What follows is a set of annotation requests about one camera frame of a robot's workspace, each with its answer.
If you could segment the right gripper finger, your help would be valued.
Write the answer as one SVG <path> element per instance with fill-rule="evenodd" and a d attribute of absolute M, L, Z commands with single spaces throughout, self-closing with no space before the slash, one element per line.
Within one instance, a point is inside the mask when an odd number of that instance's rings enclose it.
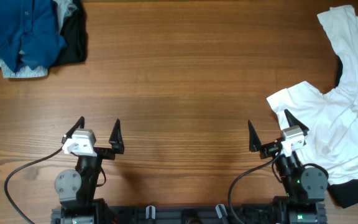
<path fill-rule="evenodd" d="M 285 113 L 285 117 L 287 119 L 288 125 L 289 127 L 293 127 L 293 126 L 299 126 L 299 128 L 304 132 L 307 133 L 309 131 L 309 128 L 304 125 L 301 121 L 299 121 L 298 119 L 296 119 L 288 109 L 284 110 Z"/>
<path fill-rule="evenodd" d="M 262 143 L 256 133 L 256 130 L 251 122 L 248 120 L 248 128 L 249 128 L 249 151 L 250 152 L 257 152 L 260 151 L 262 147 Z"/>

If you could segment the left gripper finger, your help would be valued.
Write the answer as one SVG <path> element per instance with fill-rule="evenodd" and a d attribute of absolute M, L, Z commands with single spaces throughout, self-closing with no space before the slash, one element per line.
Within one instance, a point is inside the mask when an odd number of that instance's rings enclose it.
<path fill-rule="evenodd" d="M 83 129 L 85 126 L 85 118 L 81 116 L 78 121 L 63 135 L 62 144 L 65 144 L 67 139 L 71 139 L 73 133 L 78 129 Z"/>
<path fill-rule="evenodd" d="M 119 119 L 117 119 L 114 123 L 114 127 L 109 138 L 109 143 L 111 145 L 112 150 L 116 154 L 124 154 L 125 147 L 121 133 L 121 122 Z"/>

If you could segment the white t-shirt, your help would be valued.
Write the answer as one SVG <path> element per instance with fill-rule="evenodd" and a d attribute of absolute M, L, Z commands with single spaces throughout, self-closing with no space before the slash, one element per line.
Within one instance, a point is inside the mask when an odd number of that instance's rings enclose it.
<path fill-rule="evenodd" d="M 300 161 L 329 173 L 330 184 L 358 179 L 358 16 L 351 5 L 318 14 L 343 69 L 337 87 L 322 94 L 308 82 L 282 89 L 267 98 L 281 128 L 284 111 L 309 128 L 306 144 L 297 150 Z"/>

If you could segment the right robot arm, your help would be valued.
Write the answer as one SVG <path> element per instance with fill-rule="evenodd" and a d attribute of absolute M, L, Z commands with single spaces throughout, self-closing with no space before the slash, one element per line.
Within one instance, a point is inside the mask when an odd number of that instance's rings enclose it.
<path fill-rule="evenodd" d="M 276 196 L 267 205 L 255 205 L 248 209 L 256 223 L 326 223 L 324 205 L 328 187 L 328 172 L 313 163 L 303 164 L 297 150 L 306 146 L 309 128 L 284 110 L 289 127 L 281 130 L 281 136 L 262 144 L 257 132 L 248 122 L 249 150 L 258 152 L 261 159 L 271 158 L 274 175 L 286 192 Z"/>

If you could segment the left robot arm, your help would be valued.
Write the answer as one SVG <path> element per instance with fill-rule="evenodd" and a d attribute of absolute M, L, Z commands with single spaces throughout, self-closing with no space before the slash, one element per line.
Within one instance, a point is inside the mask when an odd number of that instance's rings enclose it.
<path fill-rule="evenodd" d="M 55 179 L 55 190 L 61 208 L 54 209 L 51 222 L 59 224 L 117 223 L 117 217 L 104 199 L 95 199 L 95 191 L 102 184 L 99 175 L 104 174 L 104 160 L 115 160 L 117 154 L 124 153 L 121 122 L 116 120 L 109 137 L 110 147 L 96 147 L 93 130 L 85 128 L 85 118 L 62 137 L 62 151 L 77 157 L 74 169 L 67 169 Z"/>

